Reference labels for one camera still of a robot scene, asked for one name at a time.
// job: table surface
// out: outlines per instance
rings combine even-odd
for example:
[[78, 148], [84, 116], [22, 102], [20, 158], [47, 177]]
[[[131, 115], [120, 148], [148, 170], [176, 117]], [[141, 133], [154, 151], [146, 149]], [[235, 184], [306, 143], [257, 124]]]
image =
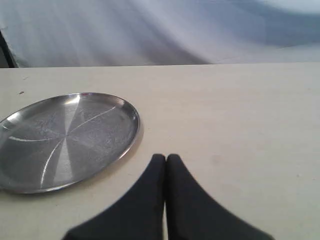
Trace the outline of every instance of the table surface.
[[320, 235], [320, 63], [0, 69], [0, 118], [56, 95], [131, 102], [143, 137], [64, 190], [0, 191], [0, 239], [58, 240], [119, 199], [152, 154], [178, 153], [228, 210], [281, 240]]

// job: white cloth backdrop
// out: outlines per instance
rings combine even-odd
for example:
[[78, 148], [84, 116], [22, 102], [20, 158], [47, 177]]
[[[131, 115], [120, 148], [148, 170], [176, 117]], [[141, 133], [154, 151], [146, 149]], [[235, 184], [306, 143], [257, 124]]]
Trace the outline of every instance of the white cloth backdrop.
[[19, 67], [320, 61], [318, 0], [0, 0]]

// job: metal plate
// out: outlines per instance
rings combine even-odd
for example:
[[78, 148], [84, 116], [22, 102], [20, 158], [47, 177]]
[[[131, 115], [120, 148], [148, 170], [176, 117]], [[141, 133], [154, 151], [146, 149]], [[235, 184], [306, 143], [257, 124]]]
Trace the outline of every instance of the metal plate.
[[0, 188], [58, 190], [120, 159], [140, 129], [137, 110], [102, 93], [75, 93], [27, 106], [0, 122]]

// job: round stainless steel tray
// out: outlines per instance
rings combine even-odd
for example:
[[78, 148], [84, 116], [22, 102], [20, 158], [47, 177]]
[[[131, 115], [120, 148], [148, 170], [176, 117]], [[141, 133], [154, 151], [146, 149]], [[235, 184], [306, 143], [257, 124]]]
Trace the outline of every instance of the round stainless steel tray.
[[140, 130], [137, 110], [102, 93], [29, 105], [0, 122], [0, 188], [41, 193], [87, 179], [120, 159]]

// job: white table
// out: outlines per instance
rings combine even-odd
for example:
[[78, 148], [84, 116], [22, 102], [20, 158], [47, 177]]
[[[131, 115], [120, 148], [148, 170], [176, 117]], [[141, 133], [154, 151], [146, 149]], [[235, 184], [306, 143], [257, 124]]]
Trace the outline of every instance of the white table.
[[78, 92], [130, 101], [139, 146], [61, 191], [0, 192], [0, 239], [61, 239], [121, 197], [153, 153], [180, 154], [212, 197], [277, 240], [319, 239], [320, 63], [0, 69], [0, 118]]

